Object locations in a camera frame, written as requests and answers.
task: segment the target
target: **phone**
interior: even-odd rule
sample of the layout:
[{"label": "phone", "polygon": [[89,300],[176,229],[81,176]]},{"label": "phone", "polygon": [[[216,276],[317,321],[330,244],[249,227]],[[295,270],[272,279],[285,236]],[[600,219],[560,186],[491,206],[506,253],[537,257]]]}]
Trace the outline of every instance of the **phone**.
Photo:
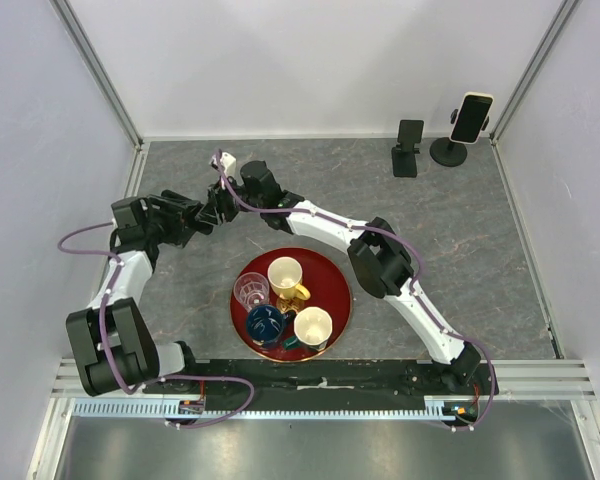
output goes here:
[{"label": "phone", "polygon": [[476,143],[489,110],[493,96],[486,93],[467,92],[458,111],[456,123],[449,140],[456,143]]}]

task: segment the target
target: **cup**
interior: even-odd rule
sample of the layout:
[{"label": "cup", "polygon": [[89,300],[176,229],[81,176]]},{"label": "cup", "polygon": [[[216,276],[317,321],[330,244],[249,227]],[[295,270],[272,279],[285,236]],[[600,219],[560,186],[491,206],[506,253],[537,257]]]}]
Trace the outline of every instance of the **cup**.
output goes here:
[{"label": "cup", "polygon": [[293,322],[295,335],[286,339],[282,346],[285,350],[291,350],[304,345],[321,352],[327,347],[332,332],[331,316],[321,308],[307,307],[296,315]]},{"label": "cup", "polygon": [[311,294],[302,285],[302,266],[295,258],[276,258],[267,270],[267,278],[276,294],[286,300],[309,300]]},{"label": "cup", "polygon": [[233,285],[233,294],[247,312],[269,303],[269,282],[264,275],[250,272],[241,275]]},{"label": "cup", "polygon": [[273,305],[260,305],[247,315],[247,334],[261,348],[276,347],[284,329],[295,317],[296,312],[293,310],[282,313]]}]

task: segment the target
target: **phone holder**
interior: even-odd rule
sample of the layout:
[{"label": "phone holder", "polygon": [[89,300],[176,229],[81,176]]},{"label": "phone holder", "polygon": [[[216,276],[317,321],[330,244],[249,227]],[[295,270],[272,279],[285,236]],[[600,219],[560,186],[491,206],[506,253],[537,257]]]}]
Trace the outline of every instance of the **phone holder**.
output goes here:
[{"label": "phone holder", "polygon": [[420,149],[416,147],[416,143],[422,141],[423,129],[424,121],[422,120],[400,120],[398,144],[391,149],[394,177],[415,178],[418,176],[416,154],[420,153]]},{"label": "phone holder", "polygon": [[[451,112],[451,124],[456,123],[458,118],[458,109]],[[487,128],[489,117],[482,125],[482,130]],[[467,147],[462,143],[451,141],[448,137],[442,137],[435,140],[429,147],[429,155],[436,163],[444,167],[459,167],[467,159]]]}]

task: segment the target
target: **yellow mug handle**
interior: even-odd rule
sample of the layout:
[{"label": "yellow mug handle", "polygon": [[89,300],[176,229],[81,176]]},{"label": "yellow mug handle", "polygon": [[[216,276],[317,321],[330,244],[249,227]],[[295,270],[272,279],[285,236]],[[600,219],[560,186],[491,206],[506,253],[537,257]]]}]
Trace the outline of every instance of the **yellow mug handle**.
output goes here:
[{"label": "yellow mug handle", "polygon": [[311,298],[311,293],[309,293],[309,290],[307,290],[304,285],[299,283],[296,285],[296,297],[300,300],[309,300]]}]

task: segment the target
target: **round plate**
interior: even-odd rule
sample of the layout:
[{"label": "round plate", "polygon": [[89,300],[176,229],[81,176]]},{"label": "round plate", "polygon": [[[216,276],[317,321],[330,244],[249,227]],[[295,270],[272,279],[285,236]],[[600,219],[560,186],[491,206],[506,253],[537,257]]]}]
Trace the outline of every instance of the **round plate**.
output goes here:
[{"label": "round plate", "polygon": [[[319,253],[304,248],[279,248],[278,250],[264,253],[244,267],[238,277],[248,272],[261,273],[266,277],[269,264],[278,257],[293,257],[300,262],[300,265],[302,265],[302,284],[311,292],[309,300],[296,302],[298,303],[297,305],[289,307],[294,308],[294,310],[305,307],[320,307],[326,310],[331,316],[333,320],[333,333],[331,334],[331,338],[329,338],[327,347],[321,352],[316,352],[305,347],[298,347],[293,350],[284,350],[282,346],[277,346],[269,350],[258,347],[251,342],[247,334],[247,311],[240,305],[233,293],[231,293],[229,306],[231,321],[242,341],[257,354],[276,362],[301,362],[309,360],[329,350],[338,338],[340,338],[340,335],[342,335],[351,316],[351,290],[344,275],[342,275],[342,272],[340,272],[331,260]],[[271,305],[278,305],[278,308],[282,306],[278,304],[278,296],[273,290],[270,291],[269,296]],[[293,336],[293,324],[286,328],[280,344],[291,336]]]}]

